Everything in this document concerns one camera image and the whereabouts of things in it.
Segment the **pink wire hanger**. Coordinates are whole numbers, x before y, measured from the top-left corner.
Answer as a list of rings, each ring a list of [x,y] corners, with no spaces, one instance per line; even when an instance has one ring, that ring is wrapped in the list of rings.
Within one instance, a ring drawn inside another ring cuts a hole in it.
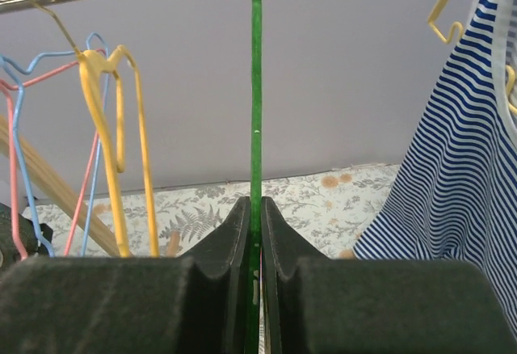
[[[34,70],[34,68],[36,67],[36,64],[44,57],[66,57],[66,56],[72,56],[73,54],[74,53],[70,52],[70,51],[59,52],[59,53],[41,53],[33,59],[32,63],[29,65],[29,68],[23,69],[23,70],[18,70],[18,68],[17,68],[18,64],[15,63],[14,61],[12,61],[12,59],[4,57],[2,54],[1,54],[1,63],[3,65],[2,67],[7,67],[7,65],[11,65],[15,69],[17,69],[17,71],[20,73],[25,70],[25,71],[28,71],[29,74],[31,74],[32,71]],[[54,70],[51,70],[51,71],[47,72],[46,74],[40,75],[39,77],[33,78],[32,80],[29,80],[29,81],[23,83],[23,85],[22,85],[23,90],[25,89],[25,87],[29,87],[38,82],[42,82],[45,79],[51,78],[52,76],[55,76],[75,65],[78,65],[78,63],[76,61],[73,61],[73,62],[65,64],[61,67],[58,67]],[[19,202],[18,202],[18,196],[19,196],[18,195],[18,186],[19,185],[18,185],[18,179],[17,179],[18,178],[17,166],[19,165],[19,160],[17,159],[15,141],[14,141],[14,137],[13,137],[15,106],[13,104],[13,99],[11,97],[11,92],[19,90],[18,83],[21,83],[21,80],[19,80],[17,77],[15,77],[14,74],[12,74],[12,75],[9,74],[9,75],[12,78],[15,78],[16,85],[11,85],[8,82],[1,79],[1,94],[3,94],[5,96],[6,105],[7,105],[7,125],[8,125],[8,127],[7,127],[7,148],[8,148],[7,157],[9,158],[9,177],[10,177],[9,184],[10,184],[10,189],[11,189],[11,192],[10,192],[11,208],[9,209],[10,211],[8,211],[8,213],[11,215],[11,219],[10,219],[11,223],[10,223],[10,227],[9,227],[11,234],[7,237],[8,237],[8,240],[14,242],[15,251],[17,251],[19,253],[21,260],[23,260],[29,256],[29,252],[28,252],[28,247],[23,246],[23,241],[20,236],[20,230],[19,230],[20,216],[17,211],[19,209]],[[95,157],[95,167],[94,167],[94,178],[93,178],[94,181],[92,182],[92,185],[93,185],[92,193],[95,189],[96,175],[97,175],[97,171],[98,171],[98,167],[99,167],[99,156],[100,156],[99,147],[100,147],[99,135],[96,133],[94,135],[94,140],[92,142],[90,158],[89,158],[87,166],[86,166],[86,171],[85,171],[84,179],[82,182],[82,187],[81,187],[79,196],[77,198],[77,204],[76,204],[76,208],[74,210],[74,216],[72,217],[72,225],[70,227],[69,236],[68,236],[67,242],[65,244],[65,249],[63,252],[64,256],[69,255],[70,249],[72,247],[72,242],[74,240],[75,231],[76,231],[76,228],[77,228],[78,222],[79,222],[79,214],[81,213],[81,210],[82,210],[81,204],[83,204],[83,198],[84,198],[86,186],[88,184],[88,180],[90,177],[90,171],[91,171],[91,168],[92,168],[92,165],[94,162],[94,157]],[[86,230],[84,230],[85,239],[87,238],[88,232],[90,229],[90,218],[92,215],[91,211],[92,211],[92,208],[89,208],[88,206],[86,206]]]

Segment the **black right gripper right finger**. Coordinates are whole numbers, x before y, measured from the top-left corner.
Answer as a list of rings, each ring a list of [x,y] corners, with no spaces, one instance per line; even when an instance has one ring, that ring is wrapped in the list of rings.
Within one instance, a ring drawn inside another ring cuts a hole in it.
[[[268,353],[513,353],[490,284],[457,261],[330,259],[262,201]]]

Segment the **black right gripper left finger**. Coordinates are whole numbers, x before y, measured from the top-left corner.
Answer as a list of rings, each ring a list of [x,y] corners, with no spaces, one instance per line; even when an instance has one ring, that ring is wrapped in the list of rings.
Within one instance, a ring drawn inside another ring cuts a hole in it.
[[[250,201],[177,258],[31,257],[1,278],[4,353],[242,353]]]

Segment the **green plastic hanger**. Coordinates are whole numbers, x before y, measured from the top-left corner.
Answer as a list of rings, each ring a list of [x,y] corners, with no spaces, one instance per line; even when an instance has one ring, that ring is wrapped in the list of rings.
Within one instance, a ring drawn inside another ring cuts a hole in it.
[[[263,123],[263,0],[251,2],[251,148],[250,254],[246,317],[246,353],[259,351],[261,275],[262,123]]]

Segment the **navy white striped tank top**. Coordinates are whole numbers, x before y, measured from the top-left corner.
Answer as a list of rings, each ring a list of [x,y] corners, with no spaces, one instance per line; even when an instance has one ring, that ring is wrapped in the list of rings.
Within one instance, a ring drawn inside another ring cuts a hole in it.
[[[516,324],[516,0],[474,0],[358,259],[450,259],[480,269]]]

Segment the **yellow plastic hanger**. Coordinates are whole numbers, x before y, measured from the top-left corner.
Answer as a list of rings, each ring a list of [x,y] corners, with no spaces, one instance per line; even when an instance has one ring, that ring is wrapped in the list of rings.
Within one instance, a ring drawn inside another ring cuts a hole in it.
[[[154,210],[153,182],[149,161],[149,146],[145,124],[141,74],[134,58],[123,45],[117,46],[108,57],[104,57],[102,54],[91,49],[85,51],[80,50],[54,11],[40,5],[36,2],[36,0],[28,1],[32,6],[40,11],[45,12],[53,18],[76,55],[76,60],[78,61],[79,65],[82,92],[84,94],[86,105],[89,109],[91,118],[95,124],[99,139],[102,144],[108,193],[111,201],[111,209],[115,228],[116,245],[118,246],[120,256],[122,257],[129,257],[131,252],[128,245],[126,221],[119,181],[119,174],[125,171],[125,144],[124,91],[122,79],[117,72],[117,66],[123,59],[127,59],[130,63],[134,71],[137,95],[141,161],[143,180],[145,185],[146,210],[148,215],[150,254],[153,257],[158,257],[160,255],[158,244],[158,228]],[[110,74],[116,80],[116,143],[112,142],[107,117],[103,111],[100,94],[100,78],[102,74]]]

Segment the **light blue wire hanger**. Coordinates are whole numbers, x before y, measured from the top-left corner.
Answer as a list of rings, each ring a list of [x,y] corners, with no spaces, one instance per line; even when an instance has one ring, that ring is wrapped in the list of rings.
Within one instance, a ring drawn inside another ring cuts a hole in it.
[[[72,225],[69,230],[69,236],[67,238],[67,243],[65,245],[63,255],[67,256],[69,254],[69,250],[72,245],[77,225],[81,225],[83,228],[84,235],[82,252],[85,252],[85,247],[87,245],[87,239],[89,237],[90,231],[90,220],[96,218],[96,216],[92,213],[93,207],[91,205],[85,205],[83,202],[83,198],[87,183],[89,181],[92,182],[90,190],[90,199],[93,200],[95,196],[97,174],[100,162],[99,135],[94,135],[94,140],[92,141],[92,147],[90,152],[90,159],[86,167],[86,173],[84,176],[82,189],[79,194],[75,194],[71,187],[58,175],[58,173],[54,169],[50,167],[49,164],[46,163],[45,160],[43,160],[40,157],[36,150],[27,142],[22,140],[22,138],[19,136],[19,118],[21,116],[21,111],[23,108],[26,87],[41,80],[45,80],[46,78],[50,78],[56,74],[59,74],[71,67],[76,66],[78,63],[74,61],[72,63],[59,67],[51,72],[48,72],[38,78],[34,78],[28,82],[22,82],[19,78],[19,75],[32,74],[37,64],[46,57],[65,57],[72,56],[73,54],[74,53],[72,51],[59,53],[41,53],[32,60],[32,62],[26,69],[19,66],[18,63],[16,63],[11,58],[6,57],[4,55],[1,56],[1,67],[15,81],[16,89],[19,92],[17,104],[14,110],[12,135],[15,150],[19,159],[19,167],[28,193],[27,198],[30,209],[32,211],[32,221],[33,225],[35,226],[36,237],[38,238],[40,243],[42,243],[45,246],[45,248],[48,251],[48,255],[51,257],[54,257],[56,254],[53,249],[52,243],[46,238],[43,238],[43,236],[41,235],[40,223],[36,211],[36,203],[34,201],[32,194],[32,182],[30,178],[33,178],[36,186],[45,194],[47,194],[47,196],[50,199],[52,199],[54,203],[61,210],[63,210],[63,212],[67,213],[67,215],[69,215],[69,217],[72,219]]]

